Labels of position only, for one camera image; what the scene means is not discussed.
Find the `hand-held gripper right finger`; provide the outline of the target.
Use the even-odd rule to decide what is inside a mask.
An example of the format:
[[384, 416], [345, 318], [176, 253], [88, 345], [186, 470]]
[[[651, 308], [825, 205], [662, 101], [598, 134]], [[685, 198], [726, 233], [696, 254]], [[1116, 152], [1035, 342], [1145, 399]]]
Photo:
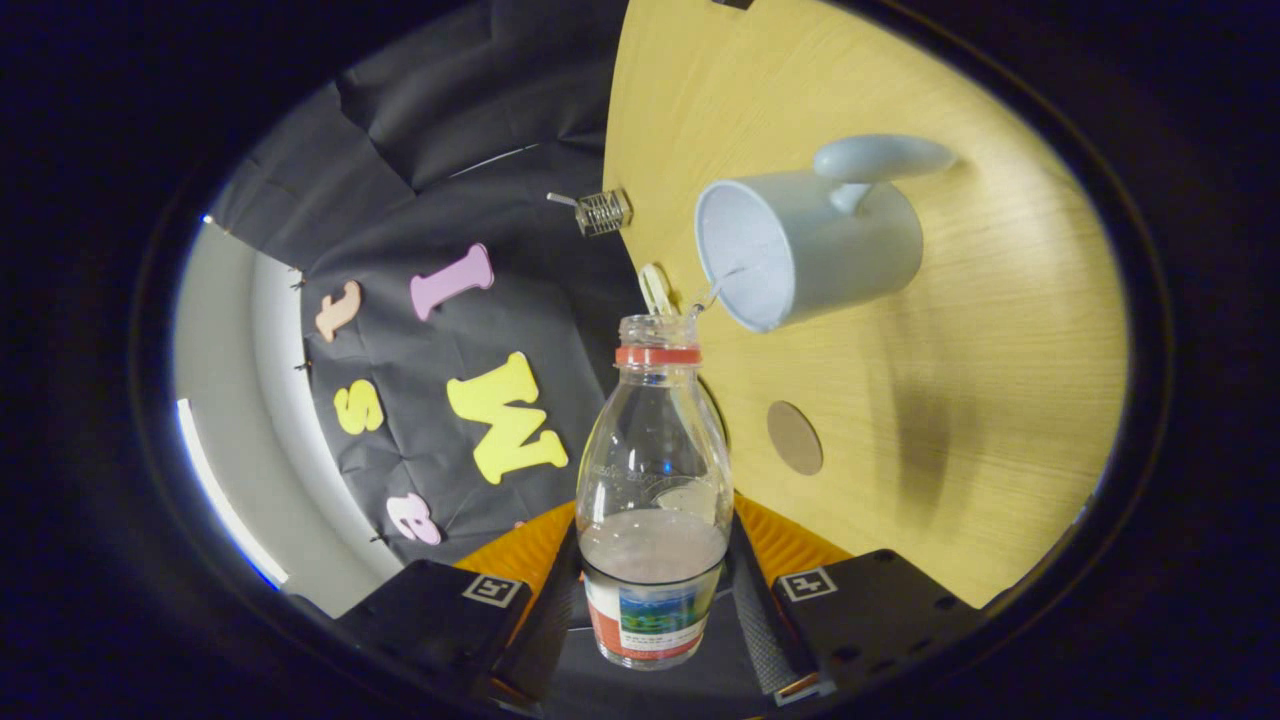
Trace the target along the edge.
[[728, 565], [748, 657], [778, 706], [883, 685], [986, 623], [901, 553], [850, 553], [742, 495]]

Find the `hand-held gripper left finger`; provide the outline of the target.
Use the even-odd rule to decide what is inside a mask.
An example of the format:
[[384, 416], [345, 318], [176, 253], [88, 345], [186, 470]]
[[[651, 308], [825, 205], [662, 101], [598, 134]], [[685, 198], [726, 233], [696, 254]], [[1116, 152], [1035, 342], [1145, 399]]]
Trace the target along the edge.
[[456, 565], [412, 561], [335, 628], [429, 688], [541, 716], [573, 611], [576, 543], [562, 503]]

